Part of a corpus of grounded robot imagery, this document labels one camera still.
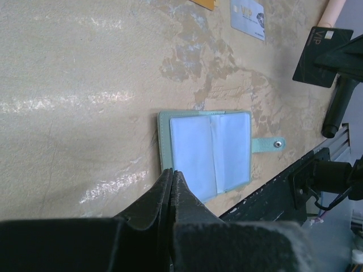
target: mint green wallet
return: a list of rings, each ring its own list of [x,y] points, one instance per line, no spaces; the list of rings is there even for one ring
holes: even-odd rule
[[[161,111],[158,134],[162,170],[182,171],[202,202],[248,184],[252,153],[286,146],[281,137],[252,139],[251,113],[245,111]]]

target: black bracket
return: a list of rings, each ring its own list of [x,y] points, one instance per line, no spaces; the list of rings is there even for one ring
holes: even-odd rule
[[[309,158],[305,164],[289,175],[291,193],[294,199],[295,209],[300,209],[313,195],[309,187],[313,184],[314,165],[321,160],[330,161],[329,148],[323,148]]]

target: cable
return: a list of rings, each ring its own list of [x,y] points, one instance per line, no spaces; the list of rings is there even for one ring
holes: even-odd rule
[[[358,265],[355,265],[355,267],[353,268],[352,272],[356,271],[358,268]]]
[[[347,190],[345,190],[345,192],[343,194],[340,194],[339,196],[337,196],[337,198],[335,198],[328,207],[324,207],[323,205],[321,205],[319,203],[319,195],[316,193],[316,191],[312,190],[312,188],[308,187],[309,191],[311,191],[311,193],[313,194],[313,197],[316,199],[314,204],[316,205],[316,207],[318,207],[321,210],[324,211],[330,211],[331,209],[333,209],[336,205],[338,205],[341,201],[343,201],[348,195],[349,193],[352,191],[352,187],[349,187]]]
[[[334,203],[340,197],[341,197],[341,195],[339,194],[331,203]],[[318,215],[316,218],[310,220],[310,225],[312,226],[315,223],[323,223],[324,222],[323,218],[327,215],[328,212],[329,211],[324,211],[322,214]]]
[[[324,196],[324,192],[322,192],[322,195],[320,196],[320,205],[323,206],[323,196]],[[322,209],[319,209],[319,212],[318,212],[318,217],[320,217],[322,215],[322,212],[323,210]]]

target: wooden handle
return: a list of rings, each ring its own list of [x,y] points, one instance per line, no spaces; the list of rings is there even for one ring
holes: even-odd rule
[[[343,9],[346,0],[330,0],[327,8],[325,9],[318,27],[332,28]]]

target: black card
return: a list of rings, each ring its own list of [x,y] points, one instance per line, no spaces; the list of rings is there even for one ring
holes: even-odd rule
[[[315,65],[314,61],[317,56],[349,42],[352,35],[350,29],[312,27],[293,80],[330,88],[336,73]]]

